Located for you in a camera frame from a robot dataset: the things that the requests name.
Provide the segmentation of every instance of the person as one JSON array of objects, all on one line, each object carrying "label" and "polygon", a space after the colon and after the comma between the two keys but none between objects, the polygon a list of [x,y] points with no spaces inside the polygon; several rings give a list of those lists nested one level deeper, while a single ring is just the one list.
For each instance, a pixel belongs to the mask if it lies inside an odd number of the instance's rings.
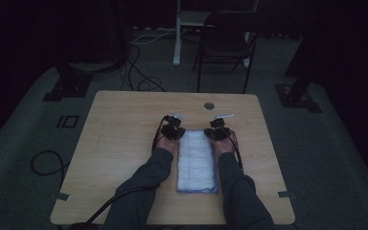
[{"label": "person", "polygon": [[[154,187],[170,175],[178,140],[159,133],[159,141],[148,162],[116,190],[116,194],[139,187]],[[273,219],[256,196],[252,178],[243,174],[235,157],[235,148],[226,138],[213,141],[218,155],[218,172],[223,192],[223,213],[230,229],[275,229]],[[131,193],[116,200],[102,229],[145,229],[156,190]]]}]

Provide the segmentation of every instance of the sleeve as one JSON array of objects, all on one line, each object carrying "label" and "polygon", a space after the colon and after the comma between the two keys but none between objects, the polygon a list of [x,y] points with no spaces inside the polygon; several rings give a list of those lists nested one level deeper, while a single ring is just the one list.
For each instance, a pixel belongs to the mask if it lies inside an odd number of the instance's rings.
[{"label": "sleeve", "polygon": [[[170,175],[172,161],[173,155],[169,151],[154,149],[148,162],[119,186],[115,194],[160,184]],[[111,205],[102,229],[145,229],[155,195],[156,191],[151,190],[122,196]]]},{"label": "sleeve", "polygon": [[243,174],[235,154],[222,154],[218,170],[223,192],[223,214],[230,229],[275,229],[271,215],[256,195],[253,179]]}]

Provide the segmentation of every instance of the black folding chair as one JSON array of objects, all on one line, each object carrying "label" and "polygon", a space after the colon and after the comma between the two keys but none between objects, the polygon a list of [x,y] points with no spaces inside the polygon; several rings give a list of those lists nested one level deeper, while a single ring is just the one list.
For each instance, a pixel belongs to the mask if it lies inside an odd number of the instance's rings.
[{"label": "black folding chair", "polygon": [[[236,63],[233,70],[245,58],[249,58],[243,91],[246,91],[252,68],[256,39],[265,28],[266,16],[255,11],[220,11],[211,13],[201,29],[201,39],[193,66],[198,63],[198,80],[196,92],[199,92],[201,82],[201,67],[203,63]],[[244,34],[250,32],[249,39]]]}]

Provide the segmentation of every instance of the towel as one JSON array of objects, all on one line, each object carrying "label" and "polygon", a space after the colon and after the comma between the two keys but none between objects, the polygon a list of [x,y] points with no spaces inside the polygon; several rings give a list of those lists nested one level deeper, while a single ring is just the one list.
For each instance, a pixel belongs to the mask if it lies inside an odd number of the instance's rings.
[{"label": "towel", "polygon": [[180,139],[177,191],[217,194],[216,171],[214,148],[204,130],[187,130]]}]

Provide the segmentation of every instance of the gray carpet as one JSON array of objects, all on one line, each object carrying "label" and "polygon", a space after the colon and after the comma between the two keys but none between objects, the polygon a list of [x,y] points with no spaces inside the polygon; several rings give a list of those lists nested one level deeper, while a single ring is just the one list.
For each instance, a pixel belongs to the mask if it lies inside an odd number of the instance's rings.
[{"label": "gray carpet", "polygon": [[[283,108],[276,94],[274,83],[295,81],[283,75],[298,44],[287,38],[259,40],[247,89],[260,99],[287,188],[297,195],[291,201],[295,223],[278,227],[368,229],[368,171],[324,89],[314,84],[309,89],[323,113]],[[173,39],[163,38],[140,46],[136,65],[148,77],[160,78],[167,91],[196,92],[196,72],[192,71],[196,45],[183,41],[179,67],[172,64],[173,45]],[[132,49],[130,59],[134,60],[136,54]],[[98,68],[92,64],[76,66]],[[231,67],[206,66],[201,92],[241,92],[245,70],[238,67],[231,72]],[[141,77],[137,72],[131,76],[137,85]],[[121,75],[99,74],[85,98],[44,103],[45,93],[52,90],[57,79],[55,69],[42,75],[0,130],[0,230],[58,229],[50,222],[50,215],[55,204],[51,195],[58,191],[60,173],[38,176],[31,171],[31,159],[43,150],[55,150],[64,162],[70,161],[96,92],[121,87],[129,90]],[[80,115],[77,126],[57,127],[62,115]],[[35,165],[47,172],[58,167],[58,160],[45,155]]]}]

